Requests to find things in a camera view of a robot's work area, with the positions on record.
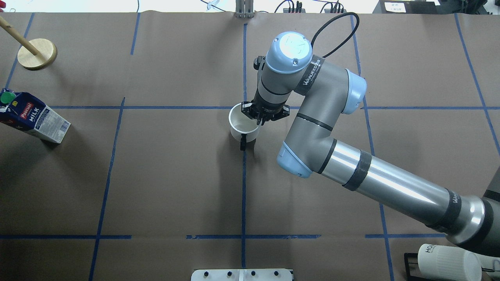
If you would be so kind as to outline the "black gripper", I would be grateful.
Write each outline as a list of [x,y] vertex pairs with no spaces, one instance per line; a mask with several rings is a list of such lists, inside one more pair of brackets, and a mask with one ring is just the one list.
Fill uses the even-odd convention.
[[258,126],[263,126],[267,121],[277,121],[288,117],[290,108],[286,104],[278,104],[277,108],[270,108],[254,103],[254,101],[244,101],[241,105],[241,113],[249,119],[257,120]]

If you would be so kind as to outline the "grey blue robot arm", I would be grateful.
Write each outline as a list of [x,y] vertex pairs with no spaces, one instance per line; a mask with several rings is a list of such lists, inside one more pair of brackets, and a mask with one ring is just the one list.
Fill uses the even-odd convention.
[[277,163],[301,178],[321,174],[444,233],[458,247],[499,257],[499,184],[493,180],[482,197],[461,196],[332,137],[339,116],[358,108],[367,83],[312,51],[302,34],[283,32],[255,59],[255,97],[241,105],[247,118],[258,126],[283,119],[289,95],[304,96]]

